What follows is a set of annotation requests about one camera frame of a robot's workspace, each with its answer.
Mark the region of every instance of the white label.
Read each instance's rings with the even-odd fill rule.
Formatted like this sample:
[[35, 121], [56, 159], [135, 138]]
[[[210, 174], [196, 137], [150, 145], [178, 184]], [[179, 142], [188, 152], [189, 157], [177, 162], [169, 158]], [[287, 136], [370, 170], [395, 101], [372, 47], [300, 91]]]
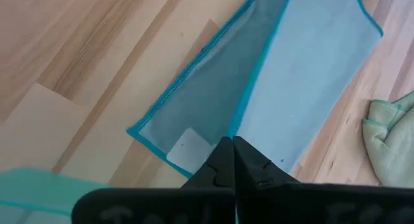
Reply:
[[213, 146], [188, 128], [167, 154], [167, 160], [194, 174], [213, 150]]

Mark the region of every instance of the green cloth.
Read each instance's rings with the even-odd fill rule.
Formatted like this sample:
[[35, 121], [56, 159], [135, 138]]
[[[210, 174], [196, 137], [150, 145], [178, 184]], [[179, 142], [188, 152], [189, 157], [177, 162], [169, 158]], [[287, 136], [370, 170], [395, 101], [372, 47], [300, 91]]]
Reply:
[[414, 92], [396, 102], [373, 100], [362, 121], [369, 159], [385, 186], [414, 188]]
[[45, 170], [16, 168], [0, 173], [0, 217], [10, 213], [8, 207], [70, 216], [83, 195], [107, 187]]

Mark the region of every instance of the wooden floor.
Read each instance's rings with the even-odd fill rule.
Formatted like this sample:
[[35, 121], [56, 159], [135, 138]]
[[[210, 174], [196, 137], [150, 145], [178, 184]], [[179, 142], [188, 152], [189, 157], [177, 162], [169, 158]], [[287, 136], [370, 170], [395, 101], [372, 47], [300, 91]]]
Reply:
[[[0, 170], [180, 186], [125, 129], [243, 1], [0, 0]], [[363, 1], [385, 35], [298, 164], [300, 181], [378, 185], [361, 119], [371, 99], [414, 89], [414, 0]]]

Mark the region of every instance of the teal cloth edging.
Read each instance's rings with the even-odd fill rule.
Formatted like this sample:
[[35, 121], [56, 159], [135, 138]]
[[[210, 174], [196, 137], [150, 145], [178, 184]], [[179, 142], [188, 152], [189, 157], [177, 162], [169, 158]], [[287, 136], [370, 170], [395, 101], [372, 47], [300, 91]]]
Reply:
[[[127, 133], [132, 136], [134, 139], [138, 140], [142, 144], [144, 144], [149, 150], [151, 150], [157, 157], [162, 159], [163, 161], [167, 162], [171, 167], [179, 171], [182, 175], [184, 175], [187, 178], [190, 178], [193, 174], [180, 168], [176, 164], [169, 162], [166, 158], [166, 154], [159, 150], [152, 142], [150, 142], [148, 139], [146, 139], [144, 136], [139, 134], [139, 131], [147, 124], [149, 119], [154, 115], [154, 113], [160, 108], [160, 106], [166, 101], [166, 99], [178, 88], [178, 86], [185, 80], [187, 75], [191, 73], [193, 68], [209, 53], [210, 49], [215, 46], [215, 44], [221, 39], [221, 37], [227, 32], [227, 30], [234, 24], [235, 21], [239, 19], [241, 15], [244, 14], [244, 12], [248, 9], [248, 7], [252, 4], [254, 0], [246, 0], [243, 5], [240, 7], [240, 9], [226, 22], [224, 27], [222, 27], [214, 36], [213, 38], [208, 42], [208, 44], [200, 51], [200, 53], [197, 55], [197, 57], [191, 61], [191, 63], [183, 70], [177, 79], [174, 81], [173, 84], [171, 84], [164, 92], [163, 94], [158, 98], [158, 100], [154, 103], [154, 105], [151, 106], [151, 108], [148, 110], [148, 112], [142, 117], [136, 124], [129, 127], [127, 129]], [[358, 4], [361, 8], [361, 11], [364, 13], [366, 18], [374, 25], [375, 28], [379, 31], [381, 37], [384, 35], [383, 30], [381, 27], [376, 23], [376, 21], [368, 14], [367, 10], [365, 9], [365, 6], [362, 2], [362, 0], [357, 0]], [[256, 83], [256, 79], [259, 76], [261, 66], [265, 61], [267, 52], [269, 50], [270, 44], [272, 42], [272, 39], [275, 37], [278, 31], [278, 27], [281, 21], [281, 18], [283, 17], [286, 8], [289, 5], [290, 0], [287, 0], [285, 3], [285, 6], [283, 7], [282, 13], [279, 16], [279, 19], [276, 21], [275, 29], [270, 37], [270, 40], [268, 40], [263, 53], [261, 54], [261, 58], [257, 65], [255, 66], [254, 70], [252, 71], [252, 76], [249, 78], [248, 84], [246, 86], [245, 91], [243, 91], [241, 101], [239, 103], [239, 107], [237, 108], [237, 111], [235, 112], [234, 116], [232, 117], [232, 123], [230, 125], [230, 129], [228, 131], [228, 136], [233, 137], [241, 124], [242, 117], [246, 111], [246, 107], [248, 104], [248, 101], [250, 99], [250, 95], [253, 91], [254, 85]]]
[[140, 141], [144, 144], [149, 150], [151, 150], [157, 157], [167, 162], [174, 169], [178, 170], [181, 174], [190, 178], [193, 174], [180, 168], [176, 164], [169, 162], [167, 160], [166, 154], [160, 151], [152, 142], [146, 139], [144, 136], [139, 134], [139, 131], [147, 124], [149, 119], [154, 115], [154, 113], [160, 108], [160, 106], [166, 101], [166, 99], [176, 90], [176, 88], [184, 81], [184, 79], [191, 73], [193, 68], [207, 55], [211, 48], [221, 39], [221, 37], [227, 32], [227, 30], [246, 12], [248, 7], [253, 3], [254, 0], [246, 0], [240, 9], [226, 22], [224, 27], [222, 27], [208, 42], [208, 44], [201, 50], [197, 57], [183, 70], [177, 79], [171, 84], [158, 98], [155, 104], [148, 110], [148, 112], [139, 120], [136, 124], [127, 129], [127, 133], [130, 134], [134, 139]]
[[384, 129], [388, 130], [388, 126], [383, 125], [381, 123], [378, 123], [377, 121], [374, 121], [374, 120], [364, 118], [364, 119], [362, 119], [362, 122], [364, 124], [370, 124], [370, 125], [378, 126], [378, 127], [381, 127], [381, 128], [384, 128]]
[[384, 36], [384, 31], [382, 30], [380, 25], [378, 25], [378, 23], [376, 23], [376, 21], [373, 19], [373, 17], [368, 14], [368, 11], [365, 8], [364, 3], [362, 2], [362, 0], [357, 0], [357, 1], [358, 1], [358, 4], [360, 5], [362, 13], [364, 13], [365, 17], [368, 18], [368, 20], [371, 22], [371, 24], [374, 25], [374, 27], [379, 31], [381, 37]]

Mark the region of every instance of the light wood plank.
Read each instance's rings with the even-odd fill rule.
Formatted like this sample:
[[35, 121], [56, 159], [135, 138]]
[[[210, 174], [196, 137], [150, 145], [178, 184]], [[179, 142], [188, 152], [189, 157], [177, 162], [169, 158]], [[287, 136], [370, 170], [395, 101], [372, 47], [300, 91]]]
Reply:
[[51, 170], [86, 115], [83, 107], [34, 84], [1, 125], [0, 170]]
[[72, 100], [96, 62], [144, 0], [99, 0], [38, 82]]
[[149, 30], [147, 28], [166, 1], [145, 0], [141, 4], [141, 7], [125, 24], [121, 33], [107, 48], [105, 55], [97, 62], [96, 68], [93, 69], [79, 93], [75, 95], [74, 102], [90, 109], [95, 106], [138, 41], [142, 37], [148, 39], [149, 31], [154, 31], [154, 27]]
[[[136, 61], [146, 52], [147, 46], [153, 41], [159, 29], [179, 2], [180, 0], [166, 1], [166, 4], [161, 8], [105, 90], [105, 93], [90, 112], [82, 128], [76, 133], [74, 140], [61, 156], [61, 159], [54, 167], [55, 172], [62, 172], [67, 175], [104, 183], [110, 180], [132, 143], [131, 137], [125, 132], [127, 123], [131, 122], [129, 119], [125, 122], [125, 118], [131, 118], [125, 112], [125, 109], [131, 107], [125, 106], [125, 104], [130, 103], [130, 100], [119, 101], [116, 100], [114, 95], [121, 85], [130, 85], [126, 87], [126, 92], [136, 89], [137, 78], [131, 80], [128, 74], [133, 70]], [[122, 82], [126, 76], [128, 76], [127, 79], [129, 81], [126, 80], [123, 84]], [[103, 115], [103, 117], [99, 118], [104, 110], [108, 115]]]
[[155, 174], [153, 180], [150, 182], [150, 188], [180, 188], [187, 182], [185, 178], [178, 171], [174, 170], [168, 164], [163, 163]]
[[390, 101], [398, 100], [414, 91], [414, 40], [407, 51], [406, 59], [398, 72], [397, 79], [389, 95]]
[[371, 186], [378, 186], [380, 184], [380, 181], [376, 177], [367, 155], [364, 157], [361, 167], [353, 183], [357, 185]]
[[97, 0], [0, 0], [0, 122]]
[[118, 187], [148, 187], [163, 164], [144, 145], [134, 141], [109, 184]]
[[205, 11], [203, 8], [206, 8], [206, 13], [209, 13], [209, 17], [221, 27], [233, 16], [244, 1], [246, 0], [204, 0], [202, 5], [208, 6], [203, 6], [202, 8], [200, 8], [201, 6], [198, 8], [194, 6], [193, 8], [200, 11]]
[[[408, 56], [409, 47], [414, 38], [414, 10], [410, 10], [407, 6], [406, 9], [407, 16], [404, 18], [404, 23], [402, 24], [401, 30], [396, 34], [395, 44], [392, 52], [387, 55], [385, 60], [378, 67], [381, 71], [380, 78], [376, 85], [376, 91], [374, 93], [375, 98], [388, 100], [391, 94], [391, 90], [396, 82], [398, 73], [395, 72], [395, 68], [401, 70], [404, 65], [404, 61]], [[395, 19], [388, 19], [387, 24], [395, 24]]]

